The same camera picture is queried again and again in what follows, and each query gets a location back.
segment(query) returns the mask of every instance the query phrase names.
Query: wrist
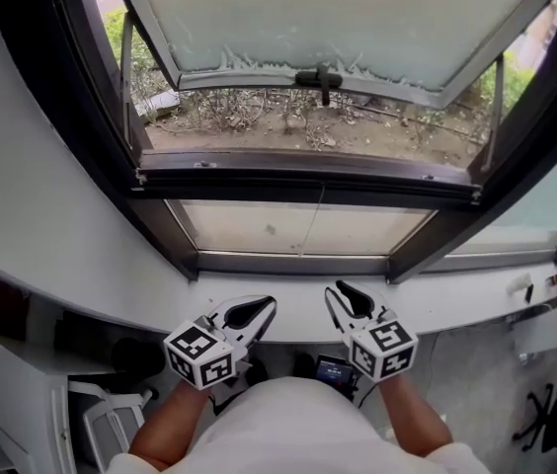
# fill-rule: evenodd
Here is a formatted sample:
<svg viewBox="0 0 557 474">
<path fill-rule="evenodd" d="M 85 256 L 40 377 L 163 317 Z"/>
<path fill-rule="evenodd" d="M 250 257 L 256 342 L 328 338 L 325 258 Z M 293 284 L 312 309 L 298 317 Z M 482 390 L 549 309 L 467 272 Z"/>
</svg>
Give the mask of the wrist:
<svg viewBox="0 0 557 474">
<path fill-rule="evenodd" d="M 210 396 L 210 388 L 198 390 L 191 383 L 184 379 L 180 381 L 173 389 L 171 394 L 176 394 L 178 398 L 183 398 L 187 401 L 205 401 Z"/>
<path fill-rule="evenodd" d="M 382 393 L 391 393 L 399 391 L 404 385 L 404 381 L 404 377 L 399 374 L 380 381 L 377 385 Z"/>
</svg>

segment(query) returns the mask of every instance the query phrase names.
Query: cable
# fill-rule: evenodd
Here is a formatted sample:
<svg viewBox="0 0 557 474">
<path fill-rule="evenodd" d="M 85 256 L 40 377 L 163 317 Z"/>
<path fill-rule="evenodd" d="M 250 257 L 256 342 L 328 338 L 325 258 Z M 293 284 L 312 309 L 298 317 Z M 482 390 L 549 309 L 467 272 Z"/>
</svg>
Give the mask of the cable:
<svg viewBox="0 0 557 474">
<path fill-rule="evenodd" d="M 433 356 L 435 355 L 435 349 L 437 348 L 437 341 L 438 337 L 441 335 L 443 330 L 437 332 L 437 336 L 435 337 L 435 341 L 433 342 L 433 348 L 430 350 L 430 358 L 428 359 L 428 365 L 430 366 L 430 379 L 428 380 L 428 388 L 426 389 L 426 400 L 428 400 L 428 394 L 430 393 L 430 388 L 433 385 Z"/>
<path fill-rule="evenodd" d="M 361 400 L 359 401 L 359 405 L 358 405 L 358 409 L 361 408 L 361 405 L 364 403 L 364 400 L 366 400 L 366 397 L 368 397 L 368 395 L 370 395 L 370 393 L 375 389 L 375 386 L 377 386 L 377 383 L 373 384 L 370 389 L 366 392 L 366 395 L 364 395 Z"/>
</svg>

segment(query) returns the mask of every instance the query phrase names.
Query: white shirt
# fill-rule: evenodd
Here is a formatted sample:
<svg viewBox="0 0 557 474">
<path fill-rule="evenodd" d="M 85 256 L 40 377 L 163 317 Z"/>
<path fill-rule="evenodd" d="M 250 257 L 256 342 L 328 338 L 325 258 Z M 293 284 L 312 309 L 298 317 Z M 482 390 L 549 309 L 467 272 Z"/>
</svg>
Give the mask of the white shirt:
<svg viewBox="0 0 557 474">
<path fill-rule="evenodd" d="M 108 474 L 156 474 L 117 455 Z M 318 381 L 285 377 L 237 397 L 166 474 L 489 474 L 471 449 L 449 444 L 420 458 L 382 440 L 346 398 Z"/>
</svg>

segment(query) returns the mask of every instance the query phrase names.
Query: person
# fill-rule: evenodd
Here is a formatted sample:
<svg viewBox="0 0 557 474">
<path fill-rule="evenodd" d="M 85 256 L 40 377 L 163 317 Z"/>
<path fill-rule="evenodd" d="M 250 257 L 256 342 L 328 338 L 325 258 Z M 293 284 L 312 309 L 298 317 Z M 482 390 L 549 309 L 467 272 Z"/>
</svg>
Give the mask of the person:
<svg viewBox="0 0 557 474">
<path fill-rule="evenodd" d="M 180 382 L 108 474 L 489 474 L 405 376 L 377 385 L 396 446 L 341 393 L 297 372 L 239 395 L 191 451 L 210 389 Z"/>
</svg>

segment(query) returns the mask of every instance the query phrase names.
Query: ground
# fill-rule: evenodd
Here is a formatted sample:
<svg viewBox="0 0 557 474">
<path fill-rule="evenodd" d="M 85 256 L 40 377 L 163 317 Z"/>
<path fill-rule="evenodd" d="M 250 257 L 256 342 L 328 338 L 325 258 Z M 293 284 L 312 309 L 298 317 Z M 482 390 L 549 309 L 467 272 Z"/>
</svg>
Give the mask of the ground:
<svg viewBox="0 0 557 474">
<path fill-rule="evenodd" d="M 262 90 L 246 93 L 237 100 L 240 111 L 234 103 L 226 110 L 223 98 L 219 105 L 183 99 L 180 108 L 146 126 L 154 148 L 334 151 L 466 167 L 486 138 L 474 136 L 478 112 L 470 106 L 437 113 L 387 99 L 344 96 L 339 102 L 337 96 L 330 107 L 312 107 L 305 123 L 304 96 L 292 95 L 296 100 L 287 108 L 289 90 L 270 90 L 265 99 Z"/>
</svg>

